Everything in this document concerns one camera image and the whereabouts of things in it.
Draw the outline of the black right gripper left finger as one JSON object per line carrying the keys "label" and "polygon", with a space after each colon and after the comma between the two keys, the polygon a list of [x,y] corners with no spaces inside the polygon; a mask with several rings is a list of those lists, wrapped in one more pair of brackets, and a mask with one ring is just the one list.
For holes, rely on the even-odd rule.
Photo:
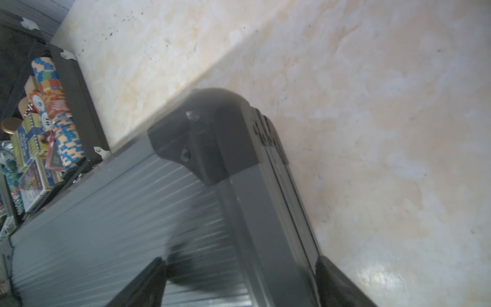
{"label": "black right gripper left finger", "polygon": [[166,282],[166,261],[157,257],[106,306],[160,307]]}

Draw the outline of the large dark grey poker case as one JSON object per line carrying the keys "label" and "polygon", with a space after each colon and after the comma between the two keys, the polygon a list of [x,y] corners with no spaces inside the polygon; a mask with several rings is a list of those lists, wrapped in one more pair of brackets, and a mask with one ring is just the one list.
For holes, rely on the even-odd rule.
{"label": "large dark grey poker case", "polygon": [[10,238],[23,306],[105,306],[156,258],[163,306],[318,306],[320,254],[272,122],[196,90]]}

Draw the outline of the medium black poker case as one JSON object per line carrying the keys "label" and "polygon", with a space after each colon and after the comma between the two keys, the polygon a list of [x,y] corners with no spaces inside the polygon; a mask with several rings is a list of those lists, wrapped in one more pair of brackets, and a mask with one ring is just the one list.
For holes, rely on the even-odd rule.
{"label": "medium black poker case", "polygon": [[76,55],[1,11],[1,229],[8,235],[111,153]]}

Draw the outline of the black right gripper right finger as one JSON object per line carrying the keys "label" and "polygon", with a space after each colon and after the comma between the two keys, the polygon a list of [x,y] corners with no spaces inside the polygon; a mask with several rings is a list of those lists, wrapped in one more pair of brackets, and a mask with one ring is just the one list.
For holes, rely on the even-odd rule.
{"label": "black right gripper right finger", "polygon": [[321,306],[377,306],[326,256],[317,259],[315,281]]}

